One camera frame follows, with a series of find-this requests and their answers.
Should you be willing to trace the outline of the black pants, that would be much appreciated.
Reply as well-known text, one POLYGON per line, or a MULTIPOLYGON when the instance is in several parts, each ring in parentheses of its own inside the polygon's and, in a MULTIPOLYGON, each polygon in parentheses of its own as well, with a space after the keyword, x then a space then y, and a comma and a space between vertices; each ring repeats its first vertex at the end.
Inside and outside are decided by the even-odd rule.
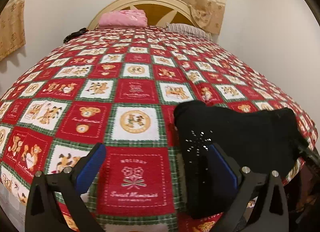
POLYGON ((279 172, 285 178, 299 148, 308 147, 290 108, 240 113, 193 100, 174 109, 174 125, 184 162, 187 211, 193 219, 223 212, 231 199, 214 193, 209 147, 217 144, 240 167, 279 172))

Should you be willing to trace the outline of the red patchwork bear bedspread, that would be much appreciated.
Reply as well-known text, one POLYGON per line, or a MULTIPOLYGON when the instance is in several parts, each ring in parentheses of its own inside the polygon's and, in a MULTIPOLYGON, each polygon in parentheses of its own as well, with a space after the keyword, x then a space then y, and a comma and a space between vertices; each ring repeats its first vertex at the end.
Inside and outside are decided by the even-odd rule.
POLYGON ((315 123, 284 91, 211 41, 160 27, 95 29, 57 47, 1 97, 1 207, 18 231, 33 175, 60 173, 95 143, 108 154, 82 196, 106 231, 209 231, 220 214, 185 212, 177 104, 295 113, 314 148, 315 123))

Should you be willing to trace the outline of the black object beside bed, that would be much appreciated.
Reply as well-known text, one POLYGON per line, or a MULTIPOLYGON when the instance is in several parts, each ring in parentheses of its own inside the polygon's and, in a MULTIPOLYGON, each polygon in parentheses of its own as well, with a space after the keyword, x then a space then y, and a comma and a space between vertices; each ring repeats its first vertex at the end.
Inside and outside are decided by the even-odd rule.
POLYGON ((87 28, 82 28, 82 29, 78 30, 77 32, 73 32, 64 38, 63 43, 64 44, 68 43, 69 41, 73 40, 74 38, 78 38, 87 32, 88 32, 87 28))

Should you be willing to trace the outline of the pink folded blanket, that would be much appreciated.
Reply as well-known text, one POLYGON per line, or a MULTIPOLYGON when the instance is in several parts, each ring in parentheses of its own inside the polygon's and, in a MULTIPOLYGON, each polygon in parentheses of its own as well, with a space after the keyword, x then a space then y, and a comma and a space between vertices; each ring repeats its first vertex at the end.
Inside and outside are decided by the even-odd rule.
POLYGON ((148 19, 143 10, 115 10, 104 13, 98 22, 99 28, 146 27, 148 19))

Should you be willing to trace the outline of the striped pillow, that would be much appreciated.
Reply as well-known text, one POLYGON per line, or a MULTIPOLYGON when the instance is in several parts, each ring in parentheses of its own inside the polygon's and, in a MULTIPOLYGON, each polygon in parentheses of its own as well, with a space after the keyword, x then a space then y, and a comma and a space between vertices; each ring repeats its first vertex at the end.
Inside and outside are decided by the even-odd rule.
POLYGON ((212 35, 195 26, 184 23, 167 23, 167 31, 212 41, 212 35))

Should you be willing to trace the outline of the cream wooden headboard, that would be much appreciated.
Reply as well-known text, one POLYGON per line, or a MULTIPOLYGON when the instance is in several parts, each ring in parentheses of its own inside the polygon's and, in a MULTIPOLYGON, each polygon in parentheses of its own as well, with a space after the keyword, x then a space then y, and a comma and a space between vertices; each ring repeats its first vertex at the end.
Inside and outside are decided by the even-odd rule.
POLYGON ((115 10, 143 10, 150 26, 165 28, 169 23, 183 23, 199 28, 192 18, 190 6, 181 0, 116 0, 103 8, 87 29, 97 28, 101 16, 115 10))

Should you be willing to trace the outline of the beige curtain on side wall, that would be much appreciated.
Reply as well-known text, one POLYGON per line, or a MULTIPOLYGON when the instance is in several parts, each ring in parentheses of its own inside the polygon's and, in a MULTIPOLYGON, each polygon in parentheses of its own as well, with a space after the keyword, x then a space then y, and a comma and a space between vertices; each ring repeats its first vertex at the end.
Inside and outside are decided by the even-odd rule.
POLYGON ((0 60, 25 45, 25 0, 9 0, 1 12, 0 60))

